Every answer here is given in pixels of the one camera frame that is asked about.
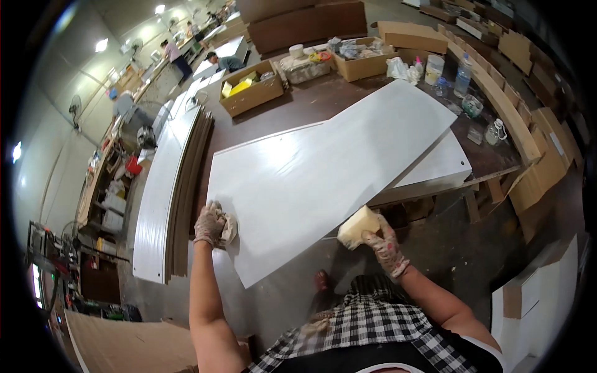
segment work glove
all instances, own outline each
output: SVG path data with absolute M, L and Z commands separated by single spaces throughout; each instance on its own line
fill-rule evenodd
M 195 223 L 195 239 L 193 242 L 206 241 L 213 247 L 222 234 L 226 217 L 218 201 L 209 201 L 199 213 Z
M 376 214 L 376 216 L 383 238 L 368 230 L 363 231 L 361 237 L 373 249 L 382 268 L 396 279 L 408 267 L 410 260 L 406 259 L 399 250 L 396 233 L 387 223 L 386 218 L 380 214 Z

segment red bucket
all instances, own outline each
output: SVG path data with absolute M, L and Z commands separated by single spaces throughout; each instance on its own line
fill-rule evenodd
M 127 163 L 124 165 L 128 172 L 132 173 L 133 175 L 139 175 L 143 167 L 137 164 L 137 157 L 131 155 L 127 159 Z

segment checkered shirt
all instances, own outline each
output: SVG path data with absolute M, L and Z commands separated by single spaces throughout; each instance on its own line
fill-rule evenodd
M 326 311 L 330 326 L 307 336 L 300 328 L 288 330 L 243 373 L 269 373 L 284 359 L 341 347 L 410 342 L 440 373 L 476 372 L 431 326 L 420 308 L 404 304 L 385 276 L 358 276 L 343 302 Z

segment woman in pink shirt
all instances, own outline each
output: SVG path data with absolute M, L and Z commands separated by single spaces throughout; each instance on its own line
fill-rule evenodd
M 189 79 L 189 77 L 193 73 L 193 69 L 191 69 L 187 61 L 184 59 L 182 53 L 180 52 L 178 47 L 176 47 L 176 44 L 170 43 L 168 42 L 168 39 L 166 39 L 162 42 L 162 44 L 160 44 L 160 47 L 164 49 L 164 57 L 167 57 L 170 60 L 170 62 L 175 64 L 180 70 L 180 72 L 183 74 L 183 77 L 179 82 L 179 85 L 181 85 L 187 79 Z

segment yellow sponge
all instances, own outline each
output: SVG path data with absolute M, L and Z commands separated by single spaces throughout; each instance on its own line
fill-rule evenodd
M 379 229 L 380 225 L 376 215 L 365 205 L 340 226 L 337 238 L 347 249 L 354 250 L 364 243 L 361 238 L 364 230 L 375 233 Z

